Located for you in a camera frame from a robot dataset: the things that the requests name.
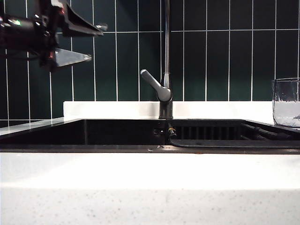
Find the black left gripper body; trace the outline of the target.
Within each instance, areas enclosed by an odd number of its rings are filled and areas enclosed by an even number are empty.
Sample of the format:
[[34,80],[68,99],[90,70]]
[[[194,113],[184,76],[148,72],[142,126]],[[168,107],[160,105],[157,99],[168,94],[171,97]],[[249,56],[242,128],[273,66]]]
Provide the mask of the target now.
[[35,0],[33,25],[35,38],[32,54],[39,60],[39,65],[54,72],[58,64],[55,50],[58,48],[57,30],[63,27],[66,0]]

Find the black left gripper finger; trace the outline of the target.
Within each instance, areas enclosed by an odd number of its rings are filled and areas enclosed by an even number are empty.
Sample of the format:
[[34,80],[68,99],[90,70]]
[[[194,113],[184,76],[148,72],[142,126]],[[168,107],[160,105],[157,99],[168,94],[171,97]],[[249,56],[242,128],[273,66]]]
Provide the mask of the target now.
[[79,52],[73,52],[65,49],[55,49],[55,66],[66,67],[73,64],[91,61],[92,56]]
[[67,2],[63,2],[61,29],[63,36],[66,37],[97,37],[104,35],[108,25],[106,23],[93,25],[80,17]]

